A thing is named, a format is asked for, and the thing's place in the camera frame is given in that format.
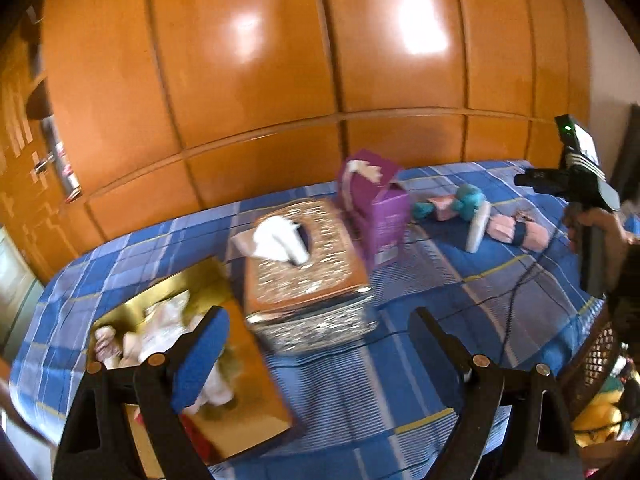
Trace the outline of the person's right hand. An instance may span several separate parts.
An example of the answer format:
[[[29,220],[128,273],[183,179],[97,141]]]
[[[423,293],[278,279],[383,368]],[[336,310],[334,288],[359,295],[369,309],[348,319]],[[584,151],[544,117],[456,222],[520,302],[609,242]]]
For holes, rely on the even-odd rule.
[[[582,256],[582,234],[598,228],[604,235],[603,279],[611,310],[622,301],[638,304],[639,237],[624,229],[616,214],[600,208],[579,211],[567,206],[563,218],[572,251]]]

